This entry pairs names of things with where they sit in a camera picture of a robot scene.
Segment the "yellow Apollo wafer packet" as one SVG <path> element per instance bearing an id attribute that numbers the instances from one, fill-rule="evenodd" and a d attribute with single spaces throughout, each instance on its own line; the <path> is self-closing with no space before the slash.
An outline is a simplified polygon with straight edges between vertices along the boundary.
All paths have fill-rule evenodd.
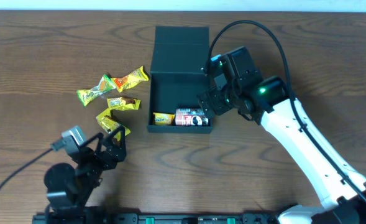
<path id="1" fill-rule="evenodd" d="M 99 115 L 97 115 L 96 121 L 98 122 L 100 127 L 102 127 L 105 130 L 105 132 L 107 132 L 109 134 L 119 127 L 124 127 L 125 136 L 130 134 L 130 129 L 123 126 L 121 123 L 118 123 L 117 121 L 113 120 L 112 112 L 109 108 L 105 109 L 103 112 L 101 112 Z"/>

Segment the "yellow Apollo chocolate cake packet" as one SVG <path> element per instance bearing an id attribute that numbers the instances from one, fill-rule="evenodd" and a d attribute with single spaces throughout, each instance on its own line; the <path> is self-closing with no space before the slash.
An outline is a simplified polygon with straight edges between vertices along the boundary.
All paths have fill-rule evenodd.
<path id="1" fill-rule="evenodd" d="M 138 110 L 140 107 L 140 100 L 128 97 L 108 98 L 107 103 L 110 110 Z"/>

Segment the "red Pringles can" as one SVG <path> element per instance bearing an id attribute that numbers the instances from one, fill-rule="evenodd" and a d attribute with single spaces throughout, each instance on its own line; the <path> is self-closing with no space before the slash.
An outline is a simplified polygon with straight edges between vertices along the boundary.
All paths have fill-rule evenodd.
<path id="1" fill-rule="evenodd" d="M 208 126 L 209 119 L 200 108 L 178 108 L 175 113 L 177 126 Z"/>

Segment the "yellow biscuit packet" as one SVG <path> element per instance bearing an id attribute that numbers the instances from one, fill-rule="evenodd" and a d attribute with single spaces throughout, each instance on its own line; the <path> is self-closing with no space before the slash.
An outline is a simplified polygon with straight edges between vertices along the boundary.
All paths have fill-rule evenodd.
<path id="1" fill-rule="evenodd" d="M 175 114 L 153 113 L 153 124 L 157 126 L 171 126 L 175 119 Z"/>

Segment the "orange yellow peanut snack packet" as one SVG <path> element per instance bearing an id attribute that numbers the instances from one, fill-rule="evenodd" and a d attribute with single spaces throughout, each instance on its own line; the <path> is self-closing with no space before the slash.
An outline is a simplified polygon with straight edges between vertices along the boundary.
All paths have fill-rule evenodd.
<path id="1" fill-rule="evenodd" d="M 115 84 L 116 89 L 120 93 L 137 86 L 141 82 L 149 81 L 149 76 L 146 74 L 144 67 L 141 66 L 122 78 L 111 78 L 111 81 Z"/>

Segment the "green pandan cake packet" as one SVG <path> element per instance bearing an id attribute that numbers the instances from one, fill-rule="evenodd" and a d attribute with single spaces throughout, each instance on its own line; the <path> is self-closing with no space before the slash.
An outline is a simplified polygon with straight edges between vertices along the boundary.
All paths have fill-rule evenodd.
<path id="1" fill-rule="evenodd" d="M 102 76 L 97 86 L 90 89 L 77 90 L 76 94 L 83 106 L 87 106 L 95 98 L 117 88 L 116 84 L 106 74 Z"/>

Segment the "black gift box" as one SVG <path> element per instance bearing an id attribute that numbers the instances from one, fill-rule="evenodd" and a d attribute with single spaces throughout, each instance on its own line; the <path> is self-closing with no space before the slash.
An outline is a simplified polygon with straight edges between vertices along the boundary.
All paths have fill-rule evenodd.
<path id="1" fill-rule="evenodd" d="M 207 126 L 157 126 L 154 113 L 173 114 L 177 109 L 199 108 L 197 95 L 210 87 L 203 74 L 209 50 L 207 27 L 157 26 L 150 66 L 150 133 L 209 134 Z"/>

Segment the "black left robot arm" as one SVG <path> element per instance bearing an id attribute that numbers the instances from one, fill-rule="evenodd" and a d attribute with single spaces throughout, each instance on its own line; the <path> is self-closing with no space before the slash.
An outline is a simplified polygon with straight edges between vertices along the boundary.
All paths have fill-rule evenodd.
<path id="1" fill-rule="evenodd" d="M 79 126 L 62 133 L 52 149 L 64 149 L 77 164 L 59 163 L 46 172 L 44 184 L 47 199 L 55 215 L 81 215 L 93 190 L 101 184 L 101 174 L 115 169 L 126 158 L 125 128 L 122 126 L 107 136 L 98 133 L 87 139 Z"/>

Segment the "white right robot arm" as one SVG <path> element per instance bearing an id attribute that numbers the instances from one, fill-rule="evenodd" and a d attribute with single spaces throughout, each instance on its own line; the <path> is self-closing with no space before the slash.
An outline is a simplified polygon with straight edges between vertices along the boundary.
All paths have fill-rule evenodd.
<path id="1" fill-rule="evenodd" d="M 209 59 L 204 71 L 215 83 L 198 95 L 205 116 L 236 109 L 263 127 L 288 151 L 320 200 L 320 207 L 282 211 L 279 223 L 366 223 L 366 177 L 337 153 L 300 101 L 290 99 L 280 77 L 264 79 L 245 47 Z"/>

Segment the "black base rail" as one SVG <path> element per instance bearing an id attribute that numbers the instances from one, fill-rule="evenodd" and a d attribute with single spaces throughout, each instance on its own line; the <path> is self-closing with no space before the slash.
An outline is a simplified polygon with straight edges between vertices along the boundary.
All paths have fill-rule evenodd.
<path id="1" fill-rule="evenodd" d="M 98 224 L 268 224 L 278 223 L 277 217 L 266 213 L 244 213 L 242 215 L 138 215 L 118 213 L 111 215 L 89 215 L 87 217 L 57 217 L 55 214 L 38 214 L 32 224 L 46 223 L 98 223 Z"/>

